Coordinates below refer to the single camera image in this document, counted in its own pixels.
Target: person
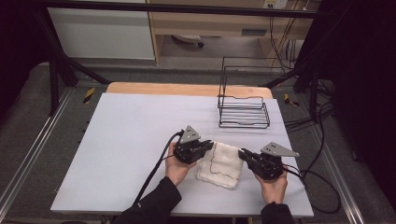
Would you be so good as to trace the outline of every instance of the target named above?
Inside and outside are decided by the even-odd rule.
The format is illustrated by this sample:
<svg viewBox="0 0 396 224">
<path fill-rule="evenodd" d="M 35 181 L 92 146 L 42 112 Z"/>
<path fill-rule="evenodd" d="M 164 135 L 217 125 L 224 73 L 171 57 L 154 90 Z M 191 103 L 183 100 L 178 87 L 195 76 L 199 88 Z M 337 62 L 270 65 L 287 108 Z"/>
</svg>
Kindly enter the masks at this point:
<svg viewBox="0 0 396 224">
<path fill-rule="evenodd" d="M 139 203 L 134 204 L 122 212 L 113 224 L 165 224 L 176 205 L 181 201 L 177 186 L 186 177 L 190 168 L 196 165 L 185 164 L 173 157 L 176 143 L 171 143 L 168 156 L 165 160 L 165 177 L 160 181 L 155 190 L 146 195 Z M 288 185 L 287 173 L 284 172 L 275 181 L 265 181 L 255 175 L 262 187 L 262 198 L 266 205 L 262 209 L 263 224 L 288 224 L 294 223 L 290 210 L 283 204 L 286 187 Z"/>
</svg>

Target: hand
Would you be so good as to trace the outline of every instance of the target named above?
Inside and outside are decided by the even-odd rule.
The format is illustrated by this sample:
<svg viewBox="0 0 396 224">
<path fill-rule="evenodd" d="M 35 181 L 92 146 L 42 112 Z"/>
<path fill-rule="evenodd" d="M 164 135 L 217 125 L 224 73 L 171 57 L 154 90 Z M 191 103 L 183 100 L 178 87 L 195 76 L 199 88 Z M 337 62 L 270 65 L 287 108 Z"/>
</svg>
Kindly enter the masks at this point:
<svg viewBox="0 0 396 224">
<path fill-rule="evenodd" d="M 174 154 L 173 152 L 175 149 L 175 145 L 176 143 L 171 143 L 169 145 L 168 156 L 172 156 Z M 172 180 L 175 186 L 177 186 L 181 183 L 181 181 L 183 181 L 184 177 L 186 177 L 190 168 L 195 165 L 196 162 L 192 164 L 186 164 L 176 159 L 176 157 L 172 156 L 165 160 L 165 175 Z"/>
<path fill-rule="evenodd" d="M 262 198 L 266 204 L 273 202 L 283 203 L 286 186 L 288 185 L 288 179 L 286 178 L 287 174 L 288 173 L 286 171 L 283 171 L 283 174 L 280 175 L 276 180 L 264 180 L 258 175 L 254 174 L 262 186 Z"/>
</svg>

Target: white cloth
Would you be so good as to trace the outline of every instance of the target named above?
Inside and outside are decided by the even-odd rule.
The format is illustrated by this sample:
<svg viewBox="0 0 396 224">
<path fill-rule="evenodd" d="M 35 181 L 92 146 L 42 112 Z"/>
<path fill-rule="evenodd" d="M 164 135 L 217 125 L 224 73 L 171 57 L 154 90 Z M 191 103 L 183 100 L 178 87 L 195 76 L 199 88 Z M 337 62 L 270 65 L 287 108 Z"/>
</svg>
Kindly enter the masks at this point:
<svg viewBox="0 0 396 224">
<path fill-rule="evenodd" d="M 244 161 L 239 159 L 238 147 L 215 142 L 198 161 L 197 178 L 226 189 L 235 189 Z"/>
</svg>

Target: white cabinet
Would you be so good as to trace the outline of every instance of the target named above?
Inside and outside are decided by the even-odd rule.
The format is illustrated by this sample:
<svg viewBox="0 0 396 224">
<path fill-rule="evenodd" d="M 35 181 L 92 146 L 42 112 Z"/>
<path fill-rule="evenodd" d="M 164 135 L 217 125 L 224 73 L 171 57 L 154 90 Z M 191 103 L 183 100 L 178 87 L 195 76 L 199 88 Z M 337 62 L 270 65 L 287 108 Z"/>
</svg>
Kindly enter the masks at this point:
<svg viewBox="0 0 396 224">
<path fill-rule="evenodd" d="M 154 60 L 147 12 L 49 8 L 49 14 L 70 57 Z"/>
</svg>

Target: black cable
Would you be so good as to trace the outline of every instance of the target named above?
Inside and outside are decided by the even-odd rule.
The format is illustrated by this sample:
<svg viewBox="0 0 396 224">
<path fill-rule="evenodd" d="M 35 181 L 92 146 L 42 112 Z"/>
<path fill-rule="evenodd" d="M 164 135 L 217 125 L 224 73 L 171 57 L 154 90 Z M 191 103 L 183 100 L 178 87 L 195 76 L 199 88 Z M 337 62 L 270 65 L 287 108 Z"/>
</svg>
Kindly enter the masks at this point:
<svg viewBox="0 0 396 224">
<path fill-rule="evenodd" d="M 330 181 L 326 180 L 323 176 L 321 176 L 321 175 L 319 175 L 319 174 L 317 174 L 317 173 L 311 171 L 312 166 L 316 163 L 316 161 L 318 160 L 318 158 L 319 158 L 321 152 L 323 151 L 324 136 L 325 136 L 325 135 L 324 135 L 324 128 L 323 128 L 323 122 L 322 122 L 322 121 L 323 121 L 323 116 L 328 116 L 328 113 L 330 113 L 330 112 L 332 111 L 332 105 L 331 105 L 331 106 L 328 106 L 328 104 L 330 104 L 330 103 L 331 103 L 331 102 L 327 102 L 326 104 L 324 104 L 323 106 L 321 106 L 321 107 L 320 107 L 320 110 L 319 110 L 319 112 L 318 112 L 318 122 L 319 122 L 320 130 L 321 130 L 321 133 L 322 133 L 321 140 L 320 140 L 320 148 L 319 148 L 319 151 L 318 151 L 317 155 L 315 156 L 315 158 L 314 158 L 314 159 L 311 161 L 311 163 L 309 164 L 308 168 L 307 168 L 306 170 L 298 171 L 297 168 L 290 166 L 290 167 L 292 167 L 293 169 L 297 170 L 297 171 L 298 171 L 298 174 L 294 173 L 293 171 L 290 171 L 289 169 L 283 168 L 285 171 L 287 171 L 287 172 L 289 172 L 289 173 L 291 173 L 291 174 L 293 174 L 293 175 L 298 176 L 298 177 L 302 180 L 302 182 L 303 182 L 304 186 L 307 188 L 307 190 L 309 190 L 308 187 L 307 187 L 307 185 L 306 185 L 306 183 L 305 183 L 305 178 L 306 178 L 306 175 L 307 175 L 307 174 L 315 175 L 316 177 L 318 177 L 319 179 L 321 179 L 323 182 L 325 182 L 326 184 L 328 184 L 328 185 L 330 186 L 330 188 L 332 188 L 332 190 L 335 192 L 335 195 L 336 195 L 336 197 L 337 197 L 337 206 L 336 206 L 335 209 L 333 209 L 333 210 L 324 210 L 324 209 L 318 208 L 317 206 L 315 206 L 314 204 L 311 203 L 311 205 L 312 205 L 312 207 L 313 207 L 314 209 L 316 209 L 316 210 L 318 210 L 319 212 L 324 213 L 324 214 L 334 214 L 334 213 L 337 213 L 337 212 L 341 209 L 341 196 L 340 196 L 340 193 L 338 192 L 338 190 L 335 188 L 335 186 L 334 186 Z M 308 120 L 309 120 L 309 121 L 312 121 L 311 118 L 308 117 L 308 118 L 305 118 L 305 119 L 297 119 L 297 120 L 294 120 L 294 121 L 287 121 L 287 122 L 289 123 L 289 125 L 290 125 L 290 124 L 301 125 L 301 123 L 307 122 Z"/>
<path fill-rule="evenodd" d="M 298 172 L 298 174 L 295 173 L 295 172 L 293 172 L 293 171 L 291 171 L 291 170 L 289 170 L 289 169 L 286 169 L 285 167 L 282 167 L 282 169 L 283 169 L 284 171 L 286 171 L 286 172 L 288 172 L 288 173 L 290 173 L 290 174 L 292 174 L 292 175 L 295 175 L 295 176 L 297 176 L 297 177 L 299 177 L 299 178 L 301 179 L 300 171 L 298 171 L 298 169 L 296 169 L 297 172 Z"/>
<path fill-rule="evenodd" d="M 273 30 L 274 30 L 274 17 L 270 17 L 270 36 L 271 36 L 270 41 L 271 41 L 271 45 L 272 45 L 272 47 L 274 49 L 274 52 L 276 53 L 276 57 L 277 57 L 277 60 L 279 61 L 280 65 L 282 67 L 284 67 L 284 68 L 290 69 L 288 66 L 286 66 L 282 62 L 282 57 L 279 55 L 279 52 L 277 51 L 276 43 L 275 43 L 274 36 L 273 36 Z"/>
<path fill-rule="evenodd" d="M 286 44 L 286 49 L 285 49 L 286 60 L 289 59 L 289 45 L 290 45 L 290 40 L 288 40 L 288 43 Z"/>
<path fill-rule="evenodd" d="M 297 44 L 297 40 L 292 40 L 292 61 L 295 63 L 296 62 L 296 44 Z"/>
<path fill-rule="evenodd" d="M 326 119 L 327 117 L 330 116 L 330 114 L 332 114 L 332 112 L 333 112 L 333 109 L 331 108 L 331 109 L 327 110 L 326 112 L 324 112 L 322 117 L 324 117 L 324 119 Z M 309 123 L 309 124 L 307 124 L 307 125 L 305 125 L 303 127 L 300 127 L 303 124 L 308 123 L 308 122 L 311 122 L 311 123 Z M 317 125 L 317 123 L 312 123 L 312 122 L 314 122 L 314 121 L 311 118 L 309 118 L 307 120 L 303 120 L 303 121 L 300 121 L 300 122 L 288 124 L 288 125 L 286 125 L 287 132 L 288 133 L 294 133 L 294 132 L 300 131 L 301 129 Z"/>
<path fill-rule="evenodd" d="M 291 68 L 291 55 L 293 53 L 293 42 L 292 42 L 292 40 L 289 40 L 288 48 L 290 47 L 290 42 L 291 42 L 291 49 L 290 49 L 290 55 L 288 55 L 287 60 L 289 61 L 289 67 Z"/>
<path fill-rule="evenodd" d="M 290 40 L 291 42 L 291 47 L 290 47 L 290 56 L 289 56 L 289 62 L 291 63 L 293 60 L 293 51 L 294 51 L 294 40 Z"/>
<path fill-rule="evenodd" d="M 145 183 L 142 186 L 142 189 L 139 191 L 139 193 L 136 196 L 136 199 L 134 200 L 134 205 L 137 204 L 140 199 L 142 198 L 143 193 L 145 192 L 146 188 L 149 185 L 149 181 L 151 180 L 151 178 L 155 175 L 155 173 L 157 172 L 158 168 L 161 165 L 161 162 L 166 159 L 163 157 L 163 155 L 165 155 L 166 149 L 168 149 L 169 145 L 171 144 L 172 140 L 176 137 L 176 136 L 181 136 L 183 134 L 183 132 L 179 132 L 179 133 L 175 133 L 174 135 L 172 135 L 172 137 L 169 139 L 168 143 L 166 144 L 165 148 L 163 149 L 163 154 L 161 154 L 160 159 L 157 161 L 157 164 L 155 164 L 154 169 L 152 169 L 151 173 L 148 175 L 148 178 L 146 179 Z"/>
<path fill-rule="evenodd" d="M 303 179 L 305 179 L 305 176 L 307 173 L 309 173 L 309 171 L 311 170 L 312 166 L 315 164 L 315 162 L 317 162 L 321 152 L 323 151 L 323 146 L 324 146 L 324 128 L 323 128 L 323 122 L 322 122 L 322 118 L 321 118 L 321 111 L 323 109 L 323 107 L 327 104 L 329 104 L 330 102 L 324 104 L 323 106 L 320 107 L 319 110 L 319 114 L 318 114 L 318 120 L 319 120 L 319 127 L 320 127 L 320 131 L 322 133 L 321 139 L 320 139 L 320 148 L 319 151 L 317 153 L 317 155 L 315 156 L 315 158 L 312 160 L 311 164 L 309 164 L 308 168 L 306 169 L 305 175 L 303 175 Z"/>
<path fill-rule="evenodd" d="M 170 156 L 167 156 L 167 157 L 163 158 L 163 161 L 166 160 L 166 159 L 168 159 L 169 157 L 173 157 L 173 156 L 175 156 L 175 155 L 172 154 L 172 155 L 170 155 Z"/>
<path fill-rule="evenodd" d="M 337 197 L 337 206 L 333 210 L 330 210 L 330 211 L 329 210 L 323 210 L 323 209 L 318 208 L 317 206 L 315 206 L 314 204 L 311 203 L 312 207 L 314 209 L 318 210 L 319 212 L 325 213 L 325 214 L 335 214 L 335 213 L 337 213 L 341 209 L 341 195 L 338 192 L 338 190 L 335 188 L 335 186 L 332 183 L 330 183 L 330 181 L 326 180 L 323 176 L 321 176 L 318 173 L 315 173 L 313 171 L 301 170 L 300 172 L 301 173 L 305 173 L 304 176 L 306 176 L 309 173 L 309 174 L 315 175 L 319 179 L 323 180 L 323 182 L 325 182 L 326 184 L 328 184 L 330 186 L 330 188 L 332 188 L 332 190 L 335 193 L 335 196 Z"/>
<path fill-rule="evenodd" d="M 344 16 L 347 14 L 348 10 L 351 8 L 353 3 L 353 0 L 349 0 L 349 5 L 346 7 L 345 11 L 342 13 L 342 15 L 339 17 L 338 21 L 334 24 L 333 27 L 329 29 L 329 31 L 319 40 L 319 42 L 309 51 L 308 54 L 305 55 L 300 61 L 300 64 L 306 63 L 306 61 L 309 59 L 309 57 L 315 58 L 314 54 L 316 53 L 316 50 L 320 49 L 320 46 L 327 40 L 327 38 L 331 35 L 331 33 L 335 30 L 335 28 L 340 24 L 341 20 L 344 18 Z"/>
</svg>

